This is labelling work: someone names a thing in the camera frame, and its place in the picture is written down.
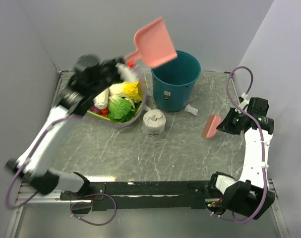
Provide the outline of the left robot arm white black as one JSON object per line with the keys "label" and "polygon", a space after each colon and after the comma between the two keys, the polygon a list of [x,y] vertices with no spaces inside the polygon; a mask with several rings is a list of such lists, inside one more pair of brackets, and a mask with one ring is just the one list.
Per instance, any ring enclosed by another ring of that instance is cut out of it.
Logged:
{"label": "left robot arm white black", "polygon": [[100,61],[95,55],[85,55],[74,65],[74,74],[57,95],[44,126],[18,158],[5,167],[38,193],[47,195],[55,189],[70,191],[78,199],[90,193],[89,180],[77,172],[63,173],[51,169],[51,161],[74,125],[93,106],[93,99],[114,83],[123,79],[116,67],[123,57]]}

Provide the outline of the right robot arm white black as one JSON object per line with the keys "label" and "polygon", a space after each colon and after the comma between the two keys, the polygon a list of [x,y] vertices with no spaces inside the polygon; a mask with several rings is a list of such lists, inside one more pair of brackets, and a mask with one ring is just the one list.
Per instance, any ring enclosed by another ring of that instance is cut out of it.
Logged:
{"label": "right robot arm white black", "polygon": [[232,135],[244,135],[245,153],[243,168],[238,180],[232,176],[216,172],[211,176],[208,192],[213,197],[221,197],[207,202],[212,214],[221,216],[227,210],[254,220],[273,204],[275,194],[269,190],[267,178],[268,152],[273,137],[274,121],[267,117],[269,104],[266,99],[240,98],[240,107],[249,115],[236,108],[230,108],[216,129]]}

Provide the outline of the pink hand brush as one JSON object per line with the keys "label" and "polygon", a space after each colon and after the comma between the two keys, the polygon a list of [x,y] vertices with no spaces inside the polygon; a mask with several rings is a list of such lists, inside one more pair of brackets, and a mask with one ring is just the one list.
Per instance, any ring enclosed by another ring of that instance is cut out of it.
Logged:
{"label": "pink hand brush", "polygon": [[217,133],[217,126],[221,123],[219,115],[210,115],[202,132],[202,137],[212,138]]}

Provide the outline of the pink dustpan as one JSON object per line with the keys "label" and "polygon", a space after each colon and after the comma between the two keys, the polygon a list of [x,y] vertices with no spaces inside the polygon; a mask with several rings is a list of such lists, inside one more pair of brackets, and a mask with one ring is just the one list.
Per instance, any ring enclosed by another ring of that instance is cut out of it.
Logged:
{"label": "pink dustpan", "polygon": [[126,61],[142,60],[157,68],[178,56],[162,17],[138,29],[133,42],[136,50],[124,57]]}

